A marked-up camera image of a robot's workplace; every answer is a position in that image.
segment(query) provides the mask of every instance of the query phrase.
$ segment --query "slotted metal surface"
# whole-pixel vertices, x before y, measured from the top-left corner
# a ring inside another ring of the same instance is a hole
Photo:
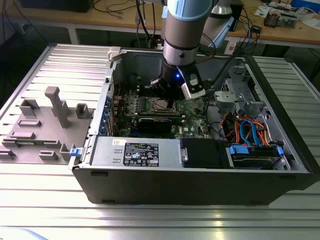
[[[254,57],[254,59],[320,164],[319,92],[295,64],[287,62],[284,58],[275,60],[268,57]]]
[[[58,45],[55,49],[107,51],[105,47],[70,45]],[[48,52],[39,69],[50,61],[50,56]],[[268,63],[267,60],[264,58],[262,63]],[[274,64],[282,62],[280,59],[273,60]],[[6,112],[0,120],[0,130],[10,129],[10,124],[17,119],[20,109],[16,106],[26,91],[39,91],[36,97],[40,104],[50,106],[50,102],[42,98],[46,85],[61,86],[66,96],[74,93],[72,97],[75,98],[66,99],[68,105],[79,102],[77,93],[87,93],[83,101],[90,107],[97,104],[96,100],[87,99],[98,94],[96,91],[99,91],[103,79],[36,75],[37,72],[30,78],[32,83],[25,86],[26,90],[8,108],[11,114]],[[85,86],[87,92],[83,92],[81,86]],[[294,115],[295,124],[301,128],[309,127],[303,118],[297,116]],[[313,118],[314,123],[318,120],[318,117]],[[312,137],[308,141],[312,144],[316,142]],[[3,163],[0,164],[0,226],[28,228],[50,240],[318,239],[320,182],[305,191],[291,191],[269,206],[99,205],[88,201],[67,166]]]

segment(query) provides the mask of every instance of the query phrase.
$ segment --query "cable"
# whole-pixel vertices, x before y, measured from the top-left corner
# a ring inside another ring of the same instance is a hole
[[[119,83],[119,92],[118,92],[117,97],[119,96],[120,92],[121,92],[121,83]]]
[[[93,7],[95,10],[97,10],[97,11],[99,11],[99,12],[102,12],[102,13],[117,13],[117,12],[121,12],[121,11],[124,11],[124,10],[131,9],[131,8],[135,8],[135,7],[136,7],[136,5],[133,5],[133,6],[128,6],[128,7],[122,8],[122,9],[118,9],[118,10],[105,11],[105,10],[101,10],[101,9],[99,9],[99,8],[96,7],[96,4],[99,3],[100,1],[101,1],[101,0],[96,1],[96,2],[92,5],[92,7]],[[112,4],[112,5],[110,5],[108,8],[110,8],[111,6],[115,6],[115,5],[123,5],[123,4],[126,4],[127,2],[125,2],[125,3]]]
[[[3,32],[3,43],[6,42],[6,29],[5,29],[5,7],[6,7],[6,0],[3,0],[2,3],[2,32]]]
[[[268,142],[268,139],[267,139],[267,131],[264,130],[264,139],[265,139],[265,143],[270,146],[269,142]]]
[[[246,44],[246,47],[245,47],[245,51],[246,51],[246,50],[248,50],[248,46],[249,46],[250,40],[251,40],[251,30],[250,30],[250,27],[249,27],[249,25],[247,23],[245,23],[244,21],[239,21],[239,22],[244,24],[248,28],[248,33],[247,34],[249,35],[249,40],[248,40],[248,42]]]
[[[316,50],[312,48],[308,48],[310,53],[312,53],[313,56],[315,56],[317,59],[320,59],[320,56],[317,56],[315,53],[320,54],[320,52],[317,52]]]
[[[138,40],[138,45],[139,45],[139,48],[141,48],[140,46],[140,40],[139,40],[139,25],[136,26],[136,39]]]
[[[35,27],[35,25],[33,25],[30,20],[22,13],[22,11],[19,9],[17,3],[15,0],[13,0],[13,4],[15,6],[15,8],[18,10],[18,12],[21,14],[21,16],[32,26],[34,27],[34,30],[43,38],[43,40],[46,42],[46,44],[48,44],[49,42],[47,41],[47,39],[38,31],[38,29]]]
[[[254,125],[254,123],[250,120],[244,120],[242,121],[241,125],[240,125],[240,136],[241,138],[249,145],[249,147],[251,147],[251,143],[245,138],[244,136],[244,126],[245,126],[245,123],[250,123],[251,125],[251,128],[252,128],[252,135],[253,135],[253,139],[254,139],[254,143],[259,146],[261,143],[260,143],[260,140],[259,138],[257,137],[257,132],[256,132],[256,127]]]
[[[139,18],[140,18],[140,21],[141,21],[141,25],[142,25],[142,28],[143,28],[145,34],[147,35],[147,37],[148,37],[150,40],[154,40],[154,41],[155,41],[155,39],[148,33],[148,30],[147,30],[147,28],[146,28],[146,25],[145,25],[145,23],[144,23],[144,21],[143,21],[143,17],[142,17],[142,15],[141,15],[141,10],[140,10],[139,0],[135,0],[135,5],[136,5],[136,10],[137,10],[137,12],[138,12],[138,15],[139,15]]]
[[[213,52],[212,56],[216,55],[217,48],[216,48],[215,43],[214,43],[214,42],[210,39],[210,37],[208,37],[208,35],[206,35],[204,32],[202,33],[202,36],[204,36],[204,37],[210,42],[210,44],[212,45],[212,47],[214,48],[214,52]]]

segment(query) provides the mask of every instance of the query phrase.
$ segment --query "black cable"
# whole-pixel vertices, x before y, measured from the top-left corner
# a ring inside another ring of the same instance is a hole
[[[309,48],[309,49],[312,50],[312,51],[315,51],[317,54],[320,54],[320,52],[314,50],[313,48]]]
[[[312,48],[308,48],[309,49],[309,51],[310,51],[310,53],[312,53],[312,55],[313,56],[315,56],[317,59],[320,59],[320,56],[317,56],[313,51],[315,51],[314,49],[312,49]]]
[[[140,10],[140,5],[139,5],[139,0],[135,0],[135,5],[136,5],[136,10],[138,12],[138,15],[139,15],[139,18],[140,18],[140,21],[141,21],[141,25],[142,25],[142,28],[143,28],[145,34],[147,35],[147,37],[150,40],[154,40],[155,41],[155,39],[148,33],[146,25],[145,25],[145,23],[143,21],[143,17],[142,17],[141,10]]]
[[[14,25],[12,24],[12,22],[11,22],[9,16],[8,16],[8,13],[7,13],[7,9],[6,9],[6,8],[4,8],[4,14],[5,14],[5,17],[6,17],[7,21],[8,21],[8,23],[9,23],[8,26],[10,26],[11,30],[12,30],[15,34],[17,34],[17,35],[19,36],[19,39],[20,39],[22,45],[25,46],[25,47],[27,47],[27,48],[33,49],[33,50],[34,50],[35,52],[37,52],[38,54],[41,54],[42,52],[39,51],[39,50],[38,50],[37,48],[35,48],[34,46],[24,43],[24,41],[23,41],[23,35],[21,35],[21,34],[15,29]]]
[[[38,29],[33,25],[30,20],[22,13],[22,11],[19,9],[17,3],[15,0],[13,0],[13,4],[15,5],[15,8],[18,10],[18,12],[21,14],[21,16],[32,26],[34,27],[34,30],[43,38],[43,40],[48,44],[49,42],[47,39],[38,31]]]
[[[138,40],[139,48],[141,48],[140,40],[139,40],[139,25],[136,26],[136,39]]]
[[[314,65],[314,68],[310,74],[310,79],[311,81],[314,80],[314,78],[317,76],[317,74],[320,72],[320,58],[318,60],[318,62]]]
[[[136,5],[133,5],[133,6],[128,6],[128,7],[126,7],[126,8],[122,8],[122,9],[118,9],[118,10],[105,11],[105,10],[101,10],[101,9],[99,9],[99,8],[96,7],[96,4],[97,4],[98,2],[100,2],[100,1],[101,1],[101,0],[96,1],[96,2],[92,5],[92,7],[93,7],[95,10],[97,10],[97,11],[99,11],[99,12],[102,12],[102,13],[117,13],[117,12],[121,12],[121,11],[124,11],[124,10],[131,9],[131,8],[135,8],[135,7],[136,7]],[[125,3],[112,4],[112,5],[110,5],[108,8],[110,8],[111,6],[123,5],[123,4],[125,4]]]
[[[143,12],[143,21],[144,23],[146,23],[146,9],[145,9],[145,1],[142,1],[142,12]],[[149,43],[148,43],[148,39],[147,39],[147,35],[144,34],[145,37],[145,47],[148,49],[149,48]]]
[[[202,33],[202,36],[204,36],[210,43],[211,45],[213,46],[214,48],[214,52],[213,52],[213,56],[216,55],[216,52],[217,52],[217,48],[216,48],[216,45],[215,43],[210,39],[210,37],[208,37],[208,35],[206,35],[204,32]]]
[[[155,12],[155,4],[152,3],[152,15],[153,15],[153,34],[152,37],[156,34],[156,12]]]
[[[6,30],[5,30],[5,7],[6,7],[6,0],[3,0],[2,3],[2,32],[3,32],[3,43],[6,42]]]

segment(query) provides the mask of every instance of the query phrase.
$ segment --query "electronic equipment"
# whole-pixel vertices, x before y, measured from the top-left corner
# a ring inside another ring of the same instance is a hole
[[[272,28],[275,26],[294,28],[297,22],[298,18],[293,12],[284,12],[273,8],[269,10],[263,20],[265,26]]]
[[[291,6],[294,8],[309,8],[316,13],[320,12],[320,2],[319,1],[312,1],[312,0],[292,0]]]
[[[267,205],[317,182],[320,166],[311,151],[317,152],[289,117],[298,96],[309,94],[320,104],[306,77],[283,59],[198,55],[206,25],[224,28],[230,20],[229,0],[167,4],[163,52],[50,46],[45,64],[56,49],[71,50],[72,57],[56,57],[45,69],[102,85],[97,105],[73,101],[68,107],[56,86],[45,90],[46,106],[23,99],[0,161],[69,161],[96,204]],[[91,57],[78,58],[84,52]],[[301,82],[283,98],[273,85],[288,78]]]
[[[20,0],[22,7],[86,13],[94,0]]]
[[[212,78],[225,61],[222,56],[199,64],[200,77]],[[107,72],[87,144],[69,164],[88,199],[267,205],[315,183],[319,166],[308,167],[315,160],[255,61],[233,59],[214,97],[208,90],[170,108],[148,84],[159,74],[162,54],[120,50]]]

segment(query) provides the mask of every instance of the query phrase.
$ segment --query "table leg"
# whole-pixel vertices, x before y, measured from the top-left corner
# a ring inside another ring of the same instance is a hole
[[[234,50],[236,49],[237,43],[239,42],[239,37],[230,37],[228,40],[228,44],[224,50],[224,54],[232,55]]]
[[[68,27],[68,32],[69,32],[69,36],[70,36],[70,40],[72,44],[79,44],[79,38],[77,35],[77,30],[75,28],[72,27]]]

